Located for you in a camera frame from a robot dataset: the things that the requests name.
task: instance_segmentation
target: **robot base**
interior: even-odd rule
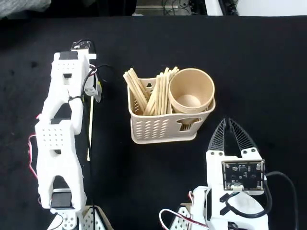
[[[71,228],[75,221],[76,220],[73,218],[68,217],[67,213],[59,212],[59,215],[55,216],[47,230],[92,230],[94,227],[92,207],[86,206],[85,211],[80,215],[80,217],[78,217],[77,225],[74,228]],[[96,230],[113,230],[102,209],[97,206],[95,210],[95,222]]]

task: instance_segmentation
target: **cable connector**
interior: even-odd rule
[[[244,189],[244,186],[243,186],[243,185],[232,185],[232,186],[231,186],[231,189],[232,189],[234,192],[242,192],[243,189]]]

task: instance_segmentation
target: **black cable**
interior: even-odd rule
[[[86,82],[87,80],[89,79],[89,77],[91,76],[91,74],[95,71],[95,70],[98,70],[99,68],[101,67],[109,67],[113,70],[113,67],[111,65],[108,65],[108,64],[102,64],[102,65],[99,65],[95,68],[92,68],[91,71],[86,75],[84,81],[83,81],[83,84],[82,84],[82,88],[81,88],[81,95],[80,96],[75,96],[75,97],[69,97],[68,98],[68,103],[74,99],[77,99],[79,98],[82,102],[82,105],[83,105],[83,110],[85,112],[85,117],[88,117],[89,116],[89,112],[87,110],[87,107],[86,107],[86,104],[85,104],[85,101],[84,101],[84,88],[85,88],[85,85],[86,85]],[[87,147],[88,147],[88,155],[89,155],[89,168],[90,168],[90,187],[91,187],[91,203],[92,203],[92,210],[93,210],[93,230],[95,230],[95,205],[94,205],[94,188],[93,188],[93,167],[92,167],[92,161],[93,161],[93,156],[92,156],[92,145],[91,145],[91,142],[90,142],[90,137],[89,137],[89,130],[88,130],[88,123],[85,124],[85,128],[86,128],[86,141],[87,141]]]
[[[247,213],[244,213],[244,212],[240,212],[235,207],[231,206],[228,203],[228,200],[230,198],[238,195],[239,193],[232,193],[226,199],[226,201],[225,201],[226,207],[229,208],[229,210],[232,211],[233,213],[235,213],[235,214],[237,214],[237,215],[239,215],[241,217],[245,217],[245,218],[249,218],[249,219],[259,218],[259,217],[262,217],[262,216],[268,214],[270,212],[271,208],[272,208],[273,201],[272,201],[272,196],[271,196],[271,193],[270,193],[270,190],[269,190],[269,187],[268,187],[268,184],[267,184],[266,181],[264,181],[263,187],[264,187],[264,193],[265,193],[266,198],[267,198],[267,205],[266,205],[266,207],[261,212],[254,213],[254,214],[247,214]]]
[[[166,6],[167,0],[162,0],[161,1],[161,5],[163,7],[163,15],[169,15],[169,11],[166,10],[165,6]]]
[[[64,221],[64,218],[63,218],[63,216],[62,216],[62,215],[60,215],[59,213],[57,213],[56,215],[59,215],[60,217],[62,217],[62,221],[61,221],[61,223],[60,223],[58,226],[56,226],[55,228],[49,229],[49,230],[54,230],[54,229],[57,229],[59,226],[61,226],[61,224],[62,224],[62,223],[63,223],[63,221]]]
[[[174,15],[174,16],[176,15],[176,14],[175,14],[175,9],[174,9],[174,3],[175,3],[175,1],[176,1],[176,0],[173,0],[173,1],[172,1],[172,11],[173,11],[173,15]]]
[[[291,185],[292,193],[293,193],[293,200],[294,200],[294,215],[295,215],[295,230],[298,230],[298,202],[297,202],[297,194],[295,190],[295,186],[291,179],[282,172],[269,172],[266,174],[267,177],[269,176],[282,176],[285,178]]]
[[[106,67],[109,67],[113,70],[113,67],[111,65],[108,65],[108,64],[102,64],[102,65],[99,65],[99,66],[96,66],[95,68],[92,68],[91,71],[86,75],[84,81],[83,81],[83,84],[82,84],[82,87],[81,87],[81,97],[84,95],[84,89],[85,89],[85,85],[86,85],[86,82],[87,80],[89,79],[89,77],[91,76],[91,74],[96,70],[96,69],[99,69],[103,66],[106,66]]]
[[[92,46],[93,46],[93,50],[94,50],[94,53],[97,54],[96,52],[96,46],[95,46],[95,43],[90,40],[90,39],[80,39],[79,41],[77,41],[75,44],[73,44],[73,46],[77,46],[80,42],[91,42]]]
[[[81,102],[82,102],[82,105],[83,105],[83,110],[85,112],[85,117],[88,118],[89,116],[89,113],[88,113],[88,110],[87,110],[87,107],[86,107],[86,104],[84,102],[84,99],[83,99],[83,94],[81,94],[81,96],[76,96],[76,97],[69,97],[68,98],[68,103],[74,99],[77,99],[77,98],[80,98]],[[96,221],[95,221],[95,205],[94,205],[94,188],[93,188],[93,167],[92,167],[92,146],[91,146],[91,142],[90,142],[90,137],[89,137],[89,130],[88,130],[88,123],[86,122],[85,123],[85,128],[86,128],[86,141],[87,141],[87,147],[88,147],[88,155],[89,155],[89,166],[90,166],[90,190],[91,190],[91,203],[92,203],[92,210],[93,210],[93,230],[95,230],[95,227],[96,227]]]

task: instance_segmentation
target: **equipment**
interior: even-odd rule
[[[104,230],[106,225],[111,229],[99,207],[92,204],[91,208],[85,208],[83,174],[75,148],[74,135],[80,134],[82,128],[84,94],[94,97],[97,102],[101,100],[101,85],[96,75],[98,67],[90,64],[90,59],[96,59],[96,54],[89,53],[90,45],[90,41],[80,40],[73,43],[71,51],[55,53],[48,97],[35,125],[41,205],[57,214],[49,230],[88,230],[95,227]],[[55,118],[66,103],[71,108],[70,119]],[[69,188],[54,189],[56,176],[61,176]]]
[[[241,158],[225,156],[225,131],[229,127],[235,136]],[[265,174],[265,160],[246,131],[232,119],[223,119],[215,130],[206,152],[207,184],[189,192],[191,205],[179,211],[160,211],[160,221],[165,230],[268,230],[267,214],[272,207],[272,197],[267,177],[280,175],[291,184],[294,194],[295,230],[298,230],[296,191],[291,180],[281,172]],[[267,205],[263,208],[252,196],[265,194]],[[176,215],[167,228],[162,213]]]

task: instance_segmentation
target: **wire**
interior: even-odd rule
[[[189,223],[191,223],[191,224],[199,225],[199,226],[201,226],[201,227],[204,227],[204,228],[206,228],[206,229],[209,229],[209,227],[208,227],[207,225],[205,225],[205,224],[202,224],[202,223],[199,223],[199,222],[197,222],[197,221],[194,221],[194,220],[192,220],[192,219],[190,219],[190,218],[188,218],[188,217],[185,217],[185,216],[181,215],[180,213],[174,212],[174,211],[172,211],[172,210],[170,210],[170,209],[164,208],[164,209],[162,209],[162,210],[159,212],[159,219],[160,219],[160,223],[161,223],[161,225],[162,225],[162,228],[165,229],[165,230],[169,230],[169,228],[164,224],[164,222],[163,222],[163,220],[162,220],[162,213],[163,213],[163,212],[170,212],[170,213],[174,214],[175,216],[177,216],[177,217],[179,217],[179,218],[182,218],[182,219],[186,220],[187,222],[189,222]]]
[[[161,5],[163,7],[163,15],[166,15],[166,14],[169,15],[169,12],[170,12],[170,11],[167,11],[166,8],[165,8],[166,3],[167,3],[167,0],[162,0],[161,1]]]
[[[32,168],[32,143],[31,143],[31,138],[35,137],[35,134],[31,134],[28,137],[28,155],[29,155],[29,169],[31,171],[31,173],[33,174],[33,176],[37,179],[37,174],[34,171],[34,169]]]
[[[82,87],[81,87],[81,97],[84,95],[85,85],[86,85],[87,80],[88,80],[89,77],[91,76],[91,74],[92,74],[94,71],[97,71],[99,68],[101,68],[101,67],[103,67],[103,66],[109,67],[109,68],[111,68],[111,69],[114,71],[113,67],[112,67],[111,65],[109,65],[109,64],[101,64],[101,65],[99,65],[99,66],[97,66],[97,67],[91,69],[91,71],[89,71],[89,73],[86,75],[86,77],[85,77],[85,79],[84,79],[84,81],[83,81],[83,84],[82,84]]]
[[[84,88],[86,85],[87,80],[89,79],[89,77],[94,73],[97,72],[97,70],[101,67],[109,67],[113,70],[113,67],[111,65],[108,64],[102,64],[99,65],[97,67],[95,67],[94,65],[90,65],[92,67],[91,71],[89,71],[89,73],[86,75],[83,84],[82,84],[82,89],[81,89],[81,95],[80,96],[75,96],[75,97],[69,97],[68,98],[68,103],[74,99],[79,98],[82,102],[83,105],[83,110],[85,112],[85,117],[89,116],[89,112],[87,110],[86,104],[84,102]],[[92,161],[93,161],[93,156],[92,156],[92,146],[91,146],[91,142],[90,142],[90,137],[89,137],[89,131],[88,131],[88,124],[85,124],[85,128],[86,128],[86,141],[87,141],[87,147],[88,147],[88,155],[89,155],[89,168],[90,168],[90,181],[91,181],[91,203],[92,203],[92,210],[93,210],[93,223],[95,223],[95,205],[94,205],[94,189],[93,189],[93,167],[92,167]]]
[[[63,217],[62,215],[60,215],[59,213],[57,213],[57,215],[59,215],[60,217],[62,217],[61,223],[60,223],[58,226],[56,226],[55,228],[52,228],[52,229],[49,229],[49,230],[55,230],[55,229],[57,229],[59,226],[62,225],[62,223],[63,223],[63,221],[64,221],[64,217]]]
[[[96,66],[94,66],[94,65],[92,65],[92,64],[90,64],[90,67],[92,67],[92,69],[96,69],[93,73],[91,73],[91,75],[90,76],[93,76],[93,75],[95,75],[96,73],[97,73],[97,68],[96,68]]]
[[[229,210],[231,210],[233,213],[241,216],[241,217],[245,217],[245,218],[248,218],[248,219],[254,219],[254,218],[259,218],[259,217],[262,217],[266,214],[268,214],[270,212],[270,210],[272,209],[272,196],[271,196],[271,193],[270,193],[270,190],[269,190],[269,187],[268,187],[268,184],[266,181],[264,181],[264,184],[263,184],[263,187],[264,187],[264,193],[266,195],[266,198],[267,198],[267,205],[266,207],[261,211],[261,212],[258,212],[258,213],[254,213],[254,214],[247,214],[247,213],[244,213],[244,212],[240,212],[239,210],[237,210],[235,207],[231,206],[229,203],[228,203],[228,200],[236,195],[239,194],[239,192],[235,192],[235,193],[232,193],[226,200],[225,200],[225,204],[226,204],[226,207],[229,208]]]
[[[295,230],[298,230],[298,202],[297,202],[297,194],[296,194],[296,190],[295,190],[295,186],[293,184],[293,182],[291,181],[291,179],[284,173],[282,172],[269,172],[266,174],[267,177],[269,176],[282,176],[283,178],[285,178],[291,186],[292,189],[292,193],[293,193],[293,200],[294,200],[294,215],[295,215]]]
[[[176,0],[172,1],[172,9],[171,10],[166,10],[166,8],[165,8],[167,1],[168,0],[162,0],[162,2],[161,2],[162,7],[163,7],[163,15],[170,15],[169,12],[173,11],[173,15],[176,16],[175,8],[174,8],[174,3],[175,3]],[[188,9],[187,9],[188,5],[186,7],[182,7],[181,1],[179,2],[179,5],[180,5],[180,7],[176,7],[176,9],[185,10],[186,12],[189,13],[189,15],[191,15],[190,11],[188,11]]]
[[[190,198],[191,203],[192,203],[192,206],[194,206],[193,196],[194,196],[194,195],[193,195],[192,191],[189,191],[189,193],[188,193],[188,198]]]
[[[73,47],[75,47],[76,45],[78,45],[80,42],[91,42],[91,44],[93,45],[94,53],[97,54],[95,43],[94,43],[92,40],[90,40],[90,39],[80,39],[80,40],[77,41],[75,44],[73,44]]]
[[[92,69],[87,76],[90,76],[90,74],[94,71],[94,69]],[[83,105],[83,110],[85,112],[85,117],[88,117],[88,110],[86,108],[86,104],[84,102],[84,95],[81,94],[81,96],[76,96],[76,97],[69,97],[68,99],[68,103],[74,99],[77,99],[79,98],[82,102],[82,105]],[[88,135],[88,124],[86,123],[85,124],[85,128],[86,128],[86,142],[87,142],[87,148],[88,148],[88,155],[89,155],[89,168],[90,168],[90,188],[91,188],[91,203],[92,203],[92,210],[93,210],[93,223],[96,223],[95,221],[95,205],[94,205],[94,189],[93,189],[93,167],[92,167],[92,160],[93,160],[93,156],[92,156],[92,146],[91,146],[91,142],[90,142],[90,137]]]

